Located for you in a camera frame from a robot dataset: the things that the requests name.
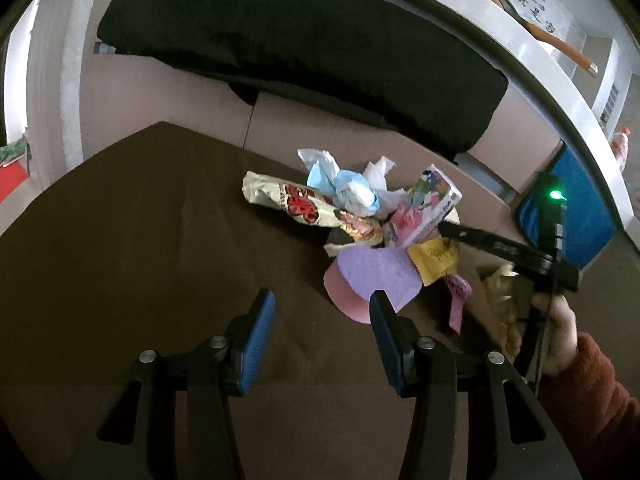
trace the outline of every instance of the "blue gripper pad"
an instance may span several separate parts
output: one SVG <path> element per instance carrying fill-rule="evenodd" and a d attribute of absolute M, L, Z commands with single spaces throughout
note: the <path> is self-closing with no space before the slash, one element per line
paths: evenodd
<path fill-rule="evenodd" d="M 241 351 L 241 370 L 238 378 L 238 392 L 247 394 L 258 378 L 264 349 L 271 335 L 271 326 L 276 314 L 276 299 L 270 290 L 262 290 L 252 306 L 250 316 L 254 318 L 253 327 Z"/>
<path fill-rule="evenodd" d="M 402 352 L 389 326 L 388 318 L 390 316 L 397 317 L 386 294 L 382 290 L 377 290 L 369 299 L 369 319 L 380 357 L 382 357 L 386 379 L 398 395 L 402 396 L 406 390 L 402 376 Z"/>

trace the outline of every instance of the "crumpled paper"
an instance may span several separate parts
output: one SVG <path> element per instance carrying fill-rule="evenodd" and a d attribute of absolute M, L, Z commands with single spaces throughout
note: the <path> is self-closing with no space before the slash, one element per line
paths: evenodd
<path fill-rule="evenodd" d="M 375 164 L 370 162 L 363 174 L 341 170 L 327 151 L 302 148 L 298 156 L 309 172 L 306 184 L 356 216 L 385 219 L 406 195 L 404 189 L 387 190 L 385 175 L 395 164 L 385 156 Z"/>
<path fill-rule="evenodd" d="M 499 322 L 497 341 L 502 346 L 502 353 L 512 363 L 520 351 L 520 349 L 507 348 L 506 345 L 510 334 L 514 335 L 518 331 L 516 324 L 518 306 L 513 297 L 513 284 L 517 275 L 518 273 L 513 270 L 513 264 L 504 264 L 482 282 L 492 307 L 492 314 Z"/>

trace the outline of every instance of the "pile of trash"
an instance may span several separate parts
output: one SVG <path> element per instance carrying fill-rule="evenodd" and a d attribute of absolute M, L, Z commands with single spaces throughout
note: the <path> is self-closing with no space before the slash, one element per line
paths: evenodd
<path fill-rule="evenodd" d="M 341 170 L 326 151 L 302 149 L 298 156 L 308 170 L 305 185 L 248 171 L 242 192 L 250 203 L 331 229 L 324 250 L 335 260 L 324 284 L 336 307 L 368 323 L 374 291 L 385 290 L 397 312 L 444 278 L 452 296 L 449 325 L 460 333 L 472 291 L 457 274 L 456 244 L 437 231 L 445 217 L 458 221 L 462 194 L 455 184 L 432 164 L 408 190 L 388 190 L 386 174 L 395 164 L 384 156 L 362 173 Z"/>

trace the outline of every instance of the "human hand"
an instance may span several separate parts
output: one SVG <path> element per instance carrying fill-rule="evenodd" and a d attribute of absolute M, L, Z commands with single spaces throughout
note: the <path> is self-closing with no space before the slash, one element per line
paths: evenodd
<path fill-rule="evenodd" d="M 578 330 L 574 311 L 566 298 L 557 295 L 553 301 L 550 302 L 549 299 L 549 294 L 539 292 L 531 298 L 531 305 L 549 318 L 549 352 L 543 373 L 556 377 L 571 365 L 578 353 Z M 505 349 L 515 355 L 520 351 L 522 337 L 518 332 L 515 316 L 508 321 Z"/>

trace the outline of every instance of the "wooden handle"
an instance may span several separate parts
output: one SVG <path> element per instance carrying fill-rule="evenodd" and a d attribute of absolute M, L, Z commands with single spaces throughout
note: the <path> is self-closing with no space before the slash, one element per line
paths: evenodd
<path fill-rule="evenodd" d="M 598 73 L 598 67 L 591 59 L 586 57 L 578 49 L 562 41 L 560 38 L 556 38 L 553 34 L 549 34 L 546 30 L 542 30 L 533 23 L 527 22 L 526 29 L 537 40 L 544 41 L 545 43 L 556 47 L 556 49 L 562 52 L 569 59 L 575 61 L 580 68 L 585 69 L 592 76 L 595 76 Z"/>
<path fill-rule="evenodd" d="M 500 3 L 500 0 L 491 1 L 502 10 L 505 10 Z M 598 67 L 596 66 L 596 64 L 591 59 L 586 57 L 583 53 L 581 53 L 578 49 L 572 47 L 568 43 L 565 43 L 559 38 L 556 38 L 553 34 L 549 34 L 546 30 L 535 26 L 533 23 L 525 22 L 525 20 L 522 20 L 522 22 L 525 23 L 525 28 L 534 38 L 556 47 L 556 49 L 562 52 L 569 59 L 575 61 L 579 67 L 585 69 L 592 76 L 595 77 L 595 75 L 598 73 Z"/>

